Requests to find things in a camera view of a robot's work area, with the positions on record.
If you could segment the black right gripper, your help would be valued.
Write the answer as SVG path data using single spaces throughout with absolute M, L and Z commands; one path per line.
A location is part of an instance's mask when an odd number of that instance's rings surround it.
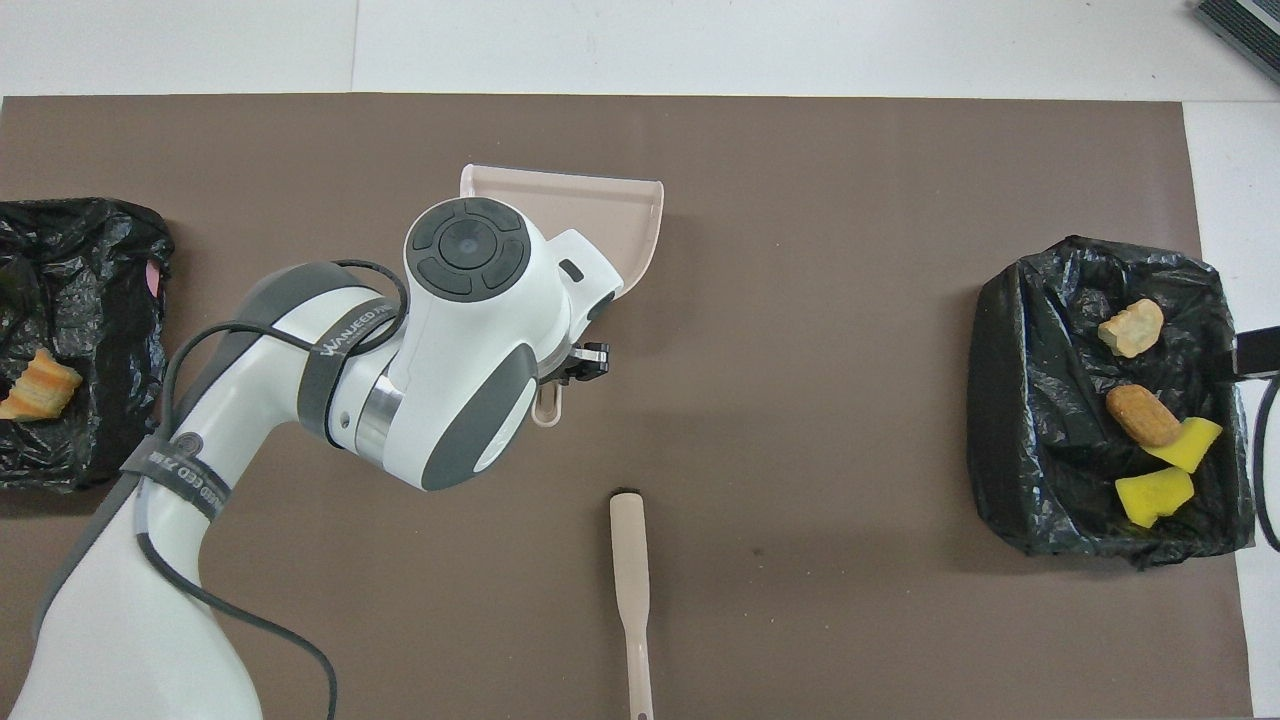
M 1280 368 L 1280 328 L 1266 327 L 1235 336 L 1231 375 L 1236 380 L 1271 379 Z

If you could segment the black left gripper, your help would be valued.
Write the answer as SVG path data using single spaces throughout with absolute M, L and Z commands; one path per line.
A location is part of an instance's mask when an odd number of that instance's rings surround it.
M 553 357 L 540 363 L 540 384 L 573 380 L 594 380 L 611 370 L 611 345 L 585 342 L 570 345 Z

